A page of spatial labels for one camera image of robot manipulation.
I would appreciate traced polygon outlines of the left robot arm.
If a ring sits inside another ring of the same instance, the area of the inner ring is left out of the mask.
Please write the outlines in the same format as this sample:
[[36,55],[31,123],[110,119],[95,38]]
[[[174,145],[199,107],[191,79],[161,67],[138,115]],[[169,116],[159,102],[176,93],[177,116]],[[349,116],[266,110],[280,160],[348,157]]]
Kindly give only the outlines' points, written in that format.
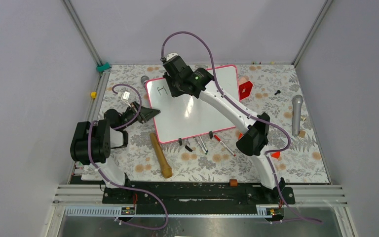
[[122,203],[129,202],[133,198],[130,180],[110,157],[111,151],[127,147],[126,127],[135,122],[146,123],[160,113],[158,109],[143,107],[135,101],[123,113],[109,109],[96,123],[79,122],[70,146],[72,160],[90,165],[96,172],[101,171],[105,186],[115,189],[114,196]]

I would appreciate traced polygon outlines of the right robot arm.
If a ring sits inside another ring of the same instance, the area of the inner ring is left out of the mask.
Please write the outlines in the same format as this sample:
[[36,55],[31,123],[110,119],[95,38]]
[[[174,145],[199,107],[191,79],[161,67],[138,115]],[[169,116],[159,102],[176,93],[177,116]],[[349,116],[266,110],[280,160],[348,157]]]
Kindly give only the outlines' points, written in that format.
[[204,68],[193,70],[178,54],[162,56],[167,81],[172,97],[189,95],[209,104],[243,134],[236,147],[249,156],[260,176],[264,187],[263,196],[269,203],[276,203],[283,197],[280,179],[268,151],[269,127],[272,125],[266,113],[258,114],[241,104],[227,93],[217,79],[216,71]]

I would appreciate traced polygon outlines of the pink framed whiteboard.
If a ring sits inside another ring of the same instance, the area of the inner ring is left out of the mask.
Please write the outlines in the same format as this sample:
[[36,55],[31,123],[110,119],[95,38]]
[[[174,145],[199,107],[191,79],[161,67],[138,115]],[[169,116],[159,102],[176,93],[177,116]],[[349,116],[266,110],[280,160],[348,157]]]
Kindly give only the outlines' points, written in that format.
[[200,99],[186,94],[172,97],[164,78],[148,81],[146,89],[150,107],[160,110],[160,114],[154,117],[154,124],[162,144],[235,127],[219,111]]

